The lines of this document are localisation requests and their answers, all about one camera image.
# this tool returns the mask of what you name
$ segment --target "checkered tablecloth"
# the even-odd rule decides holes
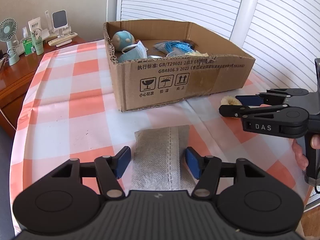
[[[11,203],[23,189],[68,160],[92,162],[134,148],[134,132],[190,125],[188,145],[202,156],[224,162],[243,157],[294,189],[308,191],[302,171],[284,138],[243,132],[240,119],[223,118],[218,108],[225,95],[246,95],[268,87],[251,74],[240,90],[192,98],[173,105],[121,113],[116,108],[104,41],[63,48],[44,55],[18,119],[10,169]],[[129,164],[119,183],[130,186]],[[94,178],[84,184],[98,190]],[[232,184],[221,179],[219,191]],[[20,229],[13,218],[16,232]]]

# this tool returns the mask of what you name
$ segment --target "hand sanitizer bottle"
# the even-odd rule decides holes
[[[28,55],[35,52],[35,48],[32,45],[31,35],[28,35],[27,27],[24,27],[22,29],[22,32],[23,32],[22,43],[23,43],[23,48],[24,48],[24,55],[28,56]]]

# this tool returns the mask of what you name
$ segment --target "white remote control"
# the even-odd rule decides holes
[[[52,41],[49,41],[48,44],[49,44],[49,46],[55,46],[55,45],[62,43],[64,41],[71,40],[72,38],[74,38],[76,36],[78,36],[78,33],[65,34],[62,37],[56,38]]]
[[[64,42],[62,42],[62,43],[57,44],[56,47],[61,47],[61,46],[63,46],[63,45],[66,45],[66,44],[68,44],[68,43],[71,43],[71,42],[72,42],[72,40],[64,41]]]

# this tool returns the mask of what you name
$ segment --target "green bottle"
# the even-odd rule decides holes
[[[32,44],[36,49],[37,55],[41,55],[42,53],[44,53],[40,29],[35,29],[33,32],[31,32],[31,39]]]
[[[22,44],[23,44],[23,48],[24,48],[24,55],[28,56],[28,55],[34,53],[36,50],[32,45],[31,35],[28,34],[27,27],[24,27],[22,29],[22,32],[23,32]]]

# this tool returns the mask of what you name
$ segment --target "cable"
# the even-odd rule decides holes
[[[4,66],[4,64],[8,61],[7,57],[3,57],[2,59],[0,59],[0,70],[1,68]]]
[[[15,40],[15,41],[18,43],[18,45],[12,46],[12,47],[8,48],[8,50],[7,50],[7,54],[8,54],[9,57],[10,57],[10,55],[13,55],[13,54],[16,54],[16,53],[17,53],[17,48],[20,47],[20,43],[21,43],[22,40],[21,40],[20,42],[17,41],[17,40]]]
[[[16,128],[13,126],[13,124],[10,122],[10,120],[7,118],[7,116],[5,115],[5,113],[2,111],[2,109],[0,108],[0,112],[3,115],[3,117],[7,120],[7,122],[12,126],[12,128],[16,131]]]

